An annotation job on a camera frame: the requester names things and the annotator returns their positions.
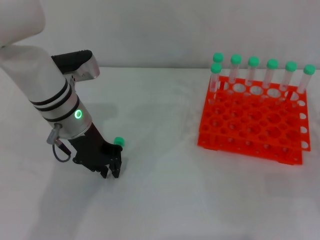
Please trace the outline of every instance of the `green cap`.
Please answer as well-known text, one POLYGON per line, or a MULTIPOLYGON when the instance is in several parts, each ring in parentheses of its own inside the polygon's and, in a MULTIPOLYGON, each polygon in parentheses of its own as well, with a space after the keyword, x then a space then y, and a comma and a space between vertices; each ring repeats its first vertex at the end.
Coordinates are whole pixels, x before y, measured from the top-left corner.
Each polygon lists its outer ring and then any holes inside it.
POLYGON ((231 63, 234 65, 238 65, 241 63, 241 55, 239 54, 234 54, 231 57, 231 63))
POLYGON ((248 64, 250 67, 256 68, 259 65, 259 58, 257 56, 252 56, 249 58, 248 64))
POLYGON ((220 63, 214 63, 211 65, 211 72, 213 74, 219 74, 221 72, 221 64, 220 63))
POLYGON ((121 147, 124 147, 125 146, 125 140, 122 137, 117 136, 114 139, 113 144, 120 145, 121 147))
POLYGON ((297 64, 294 61, 288 61, 285 65, 285 70, 293 73, 295 70, 297 70, 297 64))
POLYGON ((269 59, 268 63, 266 64, 268 69, 277 69, 278 68, 278 60, 271 58, 269 59))
POLYGON ((315 73, 315 71, 316 71, 316 67, 311 64, 305 65, 303 69, 303 72, 307 75, 312 75, 315 73))
POLYGON ((224 55, 221 52, 213 54, 213 61, 215 63, 222 63, 224 61, 224 55))

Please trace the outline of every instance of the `test tube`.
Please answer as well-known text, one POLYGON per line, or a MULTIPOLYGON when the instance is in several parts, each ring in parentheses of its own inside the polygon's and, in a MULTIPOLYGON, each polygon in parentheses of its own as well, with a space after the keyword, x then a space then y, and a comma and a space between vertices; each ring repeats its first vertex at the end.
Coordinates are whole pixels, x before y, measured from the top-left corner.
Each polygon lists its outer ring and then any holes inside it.
POLYGON ((248 65, 249 67, 247 70, 247 75, 246 75, 244 84, 246 86, 251 86, 253 80, 255 80, 255 72, 256 72, 256 68, 259 65, 259 58, 256 56, 250 57, 248 61, 248 65))
POLYGON ((222 64, 224 61, 224 55, 221 52, 213 54, 213 63, 222 64))
POLYGON ((229 83, 230 84, 234 84, 236 82, 240 63, 241 63, 241 55, 239 55, 239 54, 232 55, 231 69, 230 69, 230 74, 229 74, 229 83))
POLYGON ((303 94, 305 92, 307 85, 311 79, 311 76, 315 73, 315 71, 316 71, 315 66, 311 64, 305 65, 300 84, 296 90, 298 94, 303 94))
POLYGON ((211 65, 211 76, 210 76, 210 92, 215 93, 217 91, 218 82, 219 82, 219 74, 221 72, 221 64, 213 63, 211 65))
POLYGON ((275 69, 278 68, 278 60, 277 59, 269 59, 266 64, 266 72, 264 76, 264 80, 262 83, 262 88, 268 89, 270 87, 270 83, 274 76, 275 69))
POLYGON ((288 61, 285 65, 285 73, 283 80, 279 86, 279 90, 284 92, 288 89, 294 71, 297 69, 297 64, 294 61, 288 61))

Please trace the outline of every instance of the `white wall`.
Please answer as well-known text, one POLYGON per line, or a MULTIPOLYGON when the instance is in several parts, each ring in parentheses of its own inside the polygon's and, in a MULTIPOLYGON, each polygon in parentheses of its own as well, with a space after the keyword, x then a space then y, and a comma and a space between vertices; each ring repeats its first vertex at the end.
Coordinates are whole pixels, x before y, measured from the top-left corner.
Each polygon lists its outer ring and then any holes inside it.
POLYGON ((92 50, 100 66, 208 67, 214 52, 320 67, 319 0, 42 0, 50 54, 92 50))

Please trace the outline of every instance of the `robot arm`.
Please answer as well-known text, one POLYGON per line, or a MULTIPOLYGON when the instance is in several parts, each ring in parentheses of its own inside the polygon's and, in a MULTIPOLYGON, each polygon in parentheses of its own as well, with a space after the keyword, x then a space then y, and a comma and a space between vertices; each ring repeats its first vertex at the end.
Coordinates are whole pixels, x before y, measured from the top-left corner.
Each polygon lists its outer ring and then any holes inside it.
POLYGON ((77 151, 74 163, 100 172, 104 178, 111 170, 118 178, 122 147, 103 139, 74 88, 75 81, 100 74, 92 52, 50 57, 39 47, 12 45, 41 32, 44 26, 38 0, 0 0, 0 68, 52 126, 47 143, 57 159, 55 146, 68 155, 67 160, 71 157, 71 151, 60 140, 65 139, 77 151))

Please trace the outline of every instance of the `cable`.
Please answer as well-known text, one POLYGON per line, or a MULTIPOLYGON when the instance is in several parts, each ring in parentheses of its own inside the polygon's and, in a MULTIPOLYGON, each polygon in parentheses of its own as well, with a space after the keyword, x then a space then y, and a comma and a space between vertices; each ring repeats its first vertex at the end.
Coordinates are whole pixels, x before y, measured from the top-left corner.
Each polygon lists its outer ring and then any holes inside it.
POLYGON ((60 163, 66 163, 66 162, 68 162, 68 161, 70 160, 70 158, 71 158, 71 154, 68 155, 68 158, 67 158, 66 160, 61 160, 61 159, 58 157, 57 153, 56 153, 56 147, 55 147, 55 146, 56 146, 55 144, 52 145, 52 151, 53 151, 53 155, 55 156, 55 158, 56 158, 60 163))

